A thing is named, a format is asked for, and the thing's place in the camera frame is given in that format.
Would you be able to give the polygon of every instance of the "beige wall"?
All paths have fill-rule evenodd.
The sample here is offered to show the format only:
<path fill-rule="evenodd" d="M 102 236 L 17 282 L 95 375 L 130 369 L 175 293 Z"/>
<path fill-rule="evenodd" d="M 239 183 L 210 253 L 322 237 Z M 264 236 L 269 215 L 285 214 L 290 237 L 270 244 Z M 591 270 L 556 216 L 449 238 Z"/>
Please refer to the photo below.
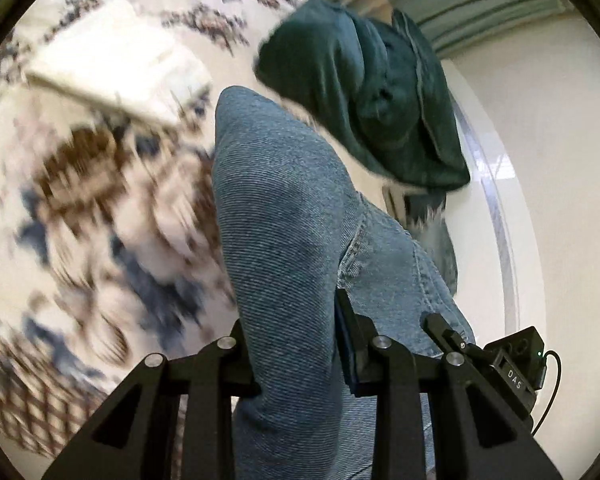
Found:
<path fill-rule="evenodd" d="M 570 16 L 453 61 L 493 120 L 530 210 L 548 347 L 564 368 L 538 439 L 565 480 L 577 479 L 600 452 L 600 41 Z"/>

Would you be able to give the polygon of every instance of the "black cable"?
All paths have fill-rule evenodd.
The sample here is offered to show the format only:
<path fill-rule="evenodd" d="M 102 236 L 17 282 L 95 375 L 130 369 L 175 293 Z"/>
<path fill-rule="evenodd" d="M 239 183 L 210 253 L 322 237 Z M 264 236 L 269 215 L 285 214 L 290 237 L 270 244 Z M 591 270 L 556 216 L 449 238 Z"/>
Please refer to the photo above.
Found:
<path fill-rule="evenodd" d="M 546 354 L 544 354 L 544 357 L 543 357 L 545 366 L 546 366 L 546 358 L 549 355 L 554 356 L 555 362 L 558 364 L 558 377 L 555 380 L 554 392 L 551 396 L 551 399 L 549 400 L 549 403 L 546 406 L 546 410 L 544 410 L 544 413 L 542 414 L 542 417 L 540 418 L 540 422 L 538 422 L 538 425 L 536 426 L 536 428 L 531 432 L 532 435 L 535 435 L 538 432 L 538 430 L 540 429 L 540 426 L 542 426 L 542 423 L 544 422 L 544 420 L 547 416 L 547 413 L 549 413 L 549 410 L 551 409 L 551 406 L 554 403 L 555 396 L 558 394 L 558 388 L 560 387 L 560 378 L 562 377 L 562 362 L 560 361 L 560 356 L 553 350 L 548 350 L 546 352 Z"/>

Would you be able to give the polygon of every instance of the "gray stripe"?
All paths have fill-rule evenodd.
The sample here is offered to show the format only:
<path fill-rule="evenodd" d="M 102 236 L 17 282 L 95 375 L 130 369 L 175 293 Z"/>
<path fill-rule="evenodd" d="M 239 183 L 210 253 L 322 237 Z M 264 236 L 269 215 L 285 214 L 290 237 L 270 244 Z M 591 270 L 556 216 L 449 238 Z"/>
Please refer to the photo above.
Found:
<path fill-rule="evenodd" d="M 507 334 L 520 330 L 520 310 L 518 305 L 518 284 L 516 282 L 516 273 L 513 259 L 511 257 L 509 232 L 507 224 L 502 214 L 500 206 L 500 197 L 498 188 L 491 173 L 491 168 L 482 146 L 475 135 L 475 131 L 466 119 L 466 116 L 460 108 L 458 102 L 452 97 L 454 112 L 458 123 L 460 124 L 462 134 L 469 146 L 469 151 L 478 168 L 478 175 L 484 197 L 487 199 L 491 224 L 496 235 L 498 245 L 498 256 L 500 257 L 500 272 L 502 274 L 502 291 L 504 293 L 504 328 Z"/>

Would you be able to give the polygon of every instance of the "dark green garment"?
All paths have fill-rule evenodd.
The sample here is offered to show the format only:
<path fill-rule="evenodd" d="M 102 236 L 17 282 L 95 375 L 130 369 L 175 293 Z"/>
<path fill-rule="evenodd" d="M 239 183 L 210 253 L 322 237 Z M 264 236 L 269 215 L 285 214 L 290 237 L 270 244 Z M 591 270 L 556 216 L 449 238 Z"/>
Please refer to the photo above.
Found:
<path fill-rule="evenodd" d="M 255 73 L 309 110 L 366 168 L 427 189 L 469 182 L 446 79 L 417 26 L 308 0 L 260 47 Z"/>

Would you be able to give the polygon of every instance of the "folded green clothing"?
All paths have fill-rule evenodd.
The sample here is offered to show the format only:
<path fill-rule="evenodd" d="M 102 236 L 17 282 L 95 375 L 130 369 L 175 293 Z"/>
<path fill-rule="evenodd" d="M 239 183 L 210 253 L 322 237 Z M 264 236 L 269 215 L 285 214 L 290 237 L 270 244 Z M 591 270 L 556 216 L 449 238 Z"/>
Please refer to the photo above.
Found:
<path fill-rule="evenodd" d="M 260 47 L 255 73 L 370 171 L 427 189 L 469 182 L 442 66 L 399 10 L 391 27 L 308 0 Z"/>

